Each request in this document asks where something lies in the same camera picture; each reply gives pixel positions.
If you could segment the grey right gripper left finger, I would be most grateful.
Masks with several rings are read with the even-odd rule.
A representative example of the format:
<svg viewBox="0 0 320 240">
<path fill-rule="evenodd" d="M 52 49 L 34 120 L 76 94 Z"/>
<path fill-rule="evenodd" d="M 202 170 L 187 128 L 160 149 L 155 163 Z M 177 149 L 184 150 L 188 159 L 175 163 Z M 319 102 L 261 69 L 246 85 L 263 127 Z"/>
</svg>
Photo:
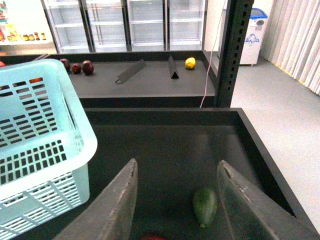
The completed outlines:
<svg viewBox="0 0 320 240">
<path fill-rule="evenodd" d="M 138 163 L 132 158 L 56 240 L 128 240 L 138 191 Z"/>
</svg>

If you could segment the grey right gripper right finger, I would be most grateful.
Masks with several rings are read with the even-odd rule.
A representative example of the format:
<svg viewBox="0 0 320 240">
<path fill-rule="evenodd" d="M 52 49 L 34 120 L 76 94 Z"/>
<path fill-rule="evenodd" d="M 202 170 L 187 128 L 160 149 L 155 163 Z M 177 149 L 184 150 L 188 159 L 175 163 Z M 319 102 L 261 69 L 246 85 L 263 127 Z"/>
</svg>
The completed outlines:
<svg viewBox="0 0 320 240">
<path fill-rule="evenodd" d="M 224 160 L 217 166 L 217 183 L 233 240 L 320 238 Z"/>
</svg>

